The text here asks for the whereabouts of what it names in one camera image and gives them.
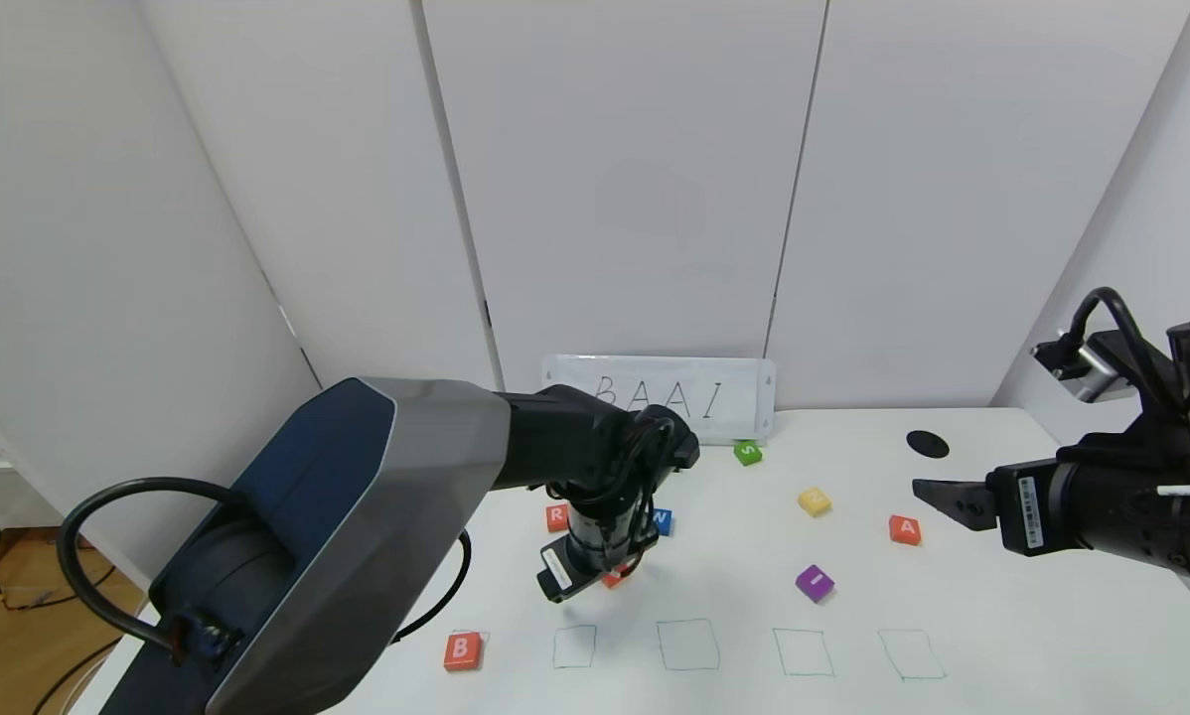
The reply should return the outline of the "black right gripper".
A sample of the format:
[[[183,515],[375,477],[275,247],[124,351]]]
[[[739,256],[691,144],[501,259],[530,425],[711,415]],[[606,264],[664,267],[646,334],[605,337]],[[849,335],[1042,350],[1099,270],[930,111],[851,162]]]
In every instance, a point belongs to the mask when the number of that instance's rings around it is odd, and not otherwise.
[[[1017,556],[1095,548],[1109,556],[1171,567],[1177,532],[1126,518],[1125,498],[1144,475],[1041,459],[995,468],[987,483],[913,479],[914,497],[971,532],[996,529]]]

